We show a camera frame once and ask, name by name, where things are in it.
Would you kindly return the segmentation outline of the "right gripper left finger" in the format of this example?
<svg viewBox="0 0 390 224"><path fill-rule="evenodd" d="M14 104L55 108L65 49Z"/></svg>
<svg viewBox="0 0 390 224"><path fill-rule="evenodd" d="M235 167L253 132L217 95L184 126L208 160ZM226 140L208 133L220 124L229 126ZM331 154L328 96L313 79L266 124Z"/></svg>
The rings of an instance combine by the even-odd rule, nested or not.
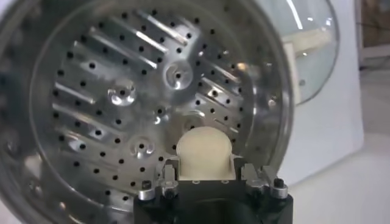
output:
<svg viewBox="0 0 390 224"><path fill-rule="evenodd" d="M178 193L179 159L166 159L161 166L160 175L154 180L141 182L141 189L137 191L140 201L151 201L158 197L174 198Z"/></svg>

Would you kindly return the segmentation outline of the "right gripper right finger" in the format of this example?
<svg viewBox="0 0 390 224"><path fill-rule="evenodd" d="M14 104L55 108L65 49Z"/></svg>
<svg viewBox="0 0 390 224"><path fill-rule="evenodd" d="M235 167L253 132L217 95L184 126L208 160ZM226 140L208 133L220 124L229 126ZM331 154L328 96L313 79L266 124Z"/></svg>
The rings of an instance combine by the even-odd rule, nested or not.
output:
<svg viewBox="0 0 390 224"><path fill-rule="evenodd" d="M246 163L241 168L241 179L248 187L261 193L269 191L273 198L284 200L288 197L287 185L271 166L261 166L257 169L253 164Z"/></svg>

